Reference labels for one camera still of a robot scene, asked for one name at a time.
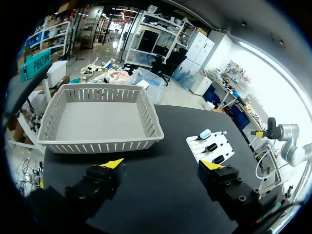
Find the white plastic basket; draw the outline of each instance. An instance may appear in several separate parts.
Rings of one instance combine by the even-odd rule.
[[[160,101],[164,80],[154,73],[139,67],[131,77],[126,81],[126,84],[136,85],[141,80],[145,80],[150,85],[147,87],[146,94],[153,104]]]
[[[38,133],[39,144],[60,154],[143,150],[163,138],[144,88],[115,84],[62,85]]]

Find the white box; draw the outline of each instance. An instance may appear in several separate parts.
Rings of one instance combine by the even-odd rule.
[[[66,76],[67,61],[57,61],[52,64],[47,72],[49,88],[56,86],[59,81]]]

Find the black table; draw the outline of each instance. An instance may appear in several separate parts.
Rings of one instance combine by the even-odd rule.
[[[92,155],[56,155],[47,150],[44,187],[64,195],[95,163],[125,158],[126,177],[113,200],[107,200],[87,223],[111,234],[124,233],[231,233],[231,221],[218,202],[212,202],[197,177],[197,162],[186,137],[209,128],[227,131],[235,154],[224,165],[240,171],[253,188],[260,184],[254,175],[256,161],[247,142],[225,114],[185,107],[156,105],[165,138],[143,151]]]

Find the clutter on shelf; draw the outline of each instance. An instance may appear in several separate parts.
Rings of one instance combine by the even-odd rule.
[[[231,79],[236,84],[245,84],[247,87],[251,84],[251,78],[247,75],[246,71],[232,60],[228,63],[225,72],[229,74]]]

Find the ceiling light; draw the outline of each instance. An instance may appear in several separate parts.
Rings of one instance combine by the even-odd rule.
[[[261,51],[257,50],[256,48],[243,43],[242,41],[239,42],[241,46],[245,47],[246,49],[254,52],[256,55],[264,59],[266,62],[268,62],[270,65],[272,65],[276,70],[280,72],[280,74],[283,75],[284,78],[292,85],[292,87],[297,91],[299,96],[301,97],[301,100],[303,101],[303,104],[306,106],[308,111],[310,112],[310,115],[312,115],[312,105],[311,101],[308,99],[307,95],[303,92],[303,90],[299,87],[297,82],[289,75],[279,64],[277,64],[273,59],[268,57],[267,55],[263,54]]]
[[[122,17],[122,15],[113,15],[113,14],[109,14],[109,15],[110,15],[110,16],[121,16],[121,17]],[[124,15],[124,17],[133,18],[133,19],[135,18],[135,17],[132,17],[132,16],[125,16],[125,15]]]

